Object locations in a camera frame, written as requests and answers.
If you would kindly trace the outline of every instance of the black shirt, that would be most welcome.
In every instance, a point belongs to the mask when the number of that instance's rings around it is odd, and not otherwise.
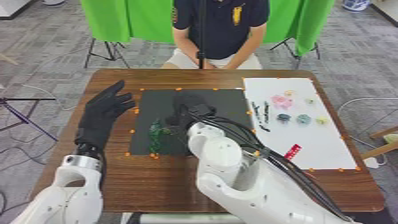
[[[266,23],[268,0],[206,0],[206,58],[224,59],[240,50],[250,27]],[[174,0],[174,28],[190,27],[190,40],[199,46],[201,0]]]

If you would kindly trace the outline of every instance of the white sheet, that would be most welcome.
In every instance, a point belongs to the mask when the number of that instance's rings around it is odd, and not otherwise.
[[[277,109],[272,103],[272,96],[284,96],[286,90],[293,90],[293,106],[288,110]],[[302,150],[291,160],[302,169],[355,169],[355,161],[316,94],[313,81],[307,78],[247,78],[245,97],[249,104],[254,101],[256,105],[261,105],[261,118],[265,101],[270,104],[270,121],[266,125],[270,132],[261,130],[254,114],[250,117],[256,135],[272,150],[284,155],[295,144],[302,146]],[[313,105],[305,102],[307,98],[314,100]],[[277,121],[281,113],[291,116],[288,124]],[[300,114],[307,114],[313,118],[309,125],[297,123],[297,116]],[[325,125],[316,123],[316,117],[320,116],[327,117],[329,123]]]

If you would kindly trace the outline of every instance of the man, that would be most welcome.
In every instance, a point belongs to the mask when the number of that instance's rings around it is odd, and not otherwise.
[[[261,69],[254,51],[263,43],[268,0],[206,0],[204,69]],[[199,68],[201,0],[174,0],[172,33],[178,49],[167,69]]]

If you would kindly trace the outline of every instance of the black square board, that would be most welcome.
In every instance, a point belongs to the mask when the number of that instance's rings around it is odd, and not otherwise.
[[[250,117],[247,115],[247,100],[242,90],[146,90],[142,92],[140,99],[140,112],[135,122],[135,133],[131,135],[131,146],[130,152],[131,155],[147,155],[149,154],[149,128],[153,121],[160,119],[163,126],[165,118],[172,115],[172,99],[176,94],[197,94],[210,106],[217,108],[217,116],[229,118],[233,121],[242,123],[249,128]],[[160,137],[160,154],[163,155],[186,155],[186,135],[172,130],[172,135],[162,135]]]

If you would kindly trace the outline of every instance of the gray carpet floor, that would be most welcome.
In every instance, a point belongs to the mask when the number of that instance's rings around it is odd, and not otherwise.
[[[39,2],[12,21],[0,21],[0,52],[14,58],[19,65],[0,61],[0,96],[44,97],[48,94],[23,85],[43,88],[59,97],[59,103],[46,102],[32,115],[32,120],[53,135],[62,128],[78,103],[92,72],[99,68],[122,68],[121,61],[108,62],[92,58],[89,69],[83,69],[83,59],[90,41],[90,31],[85,23],[78,0],[57,8],[48,8]],[[258,49],[261,64],[266,69],[289,69],[293,59],[281,47],[273,45]],[[174,46],[133,39],[122,49],[122,55],[133,68],[160,68],[172,54]],[[393,27],[373,9],[362,13],[346,12],[339,5],[332,9],[323,34],[320,37],[321,60],[309,53],[300,69],[313,71],[325,88],[336,109],[343,103],[361,97],[398,97],[398,28]],[[101,43],[96,52],[103,52]],[[27,112],[32,103],[12,103]],[[348,105],[341,112],[341,120],[350,134],[369,144],[368,134],[398,123],[398,101],[366,101]],[[0,127],[16,119],[0,108]],[[28,195],[43,172],[43,165],[32,160],[18,148],[32,156],[51,147],[53,142],[39,136],[35,130],[19,126],[0,133],[0,190],[7,196],[7,208],[28,200]],[[361,152],[369,147],[357,144]],[[51,150],[37,158],[46,162]],[[385,194],[385,206],[398,220],[398,151],[387,153],[387,164],[371,169],[371,174]],[[7,211],[0,224],[7,224],[25,206]],[[119,215],[105,214],[101,223],[117,223]]]

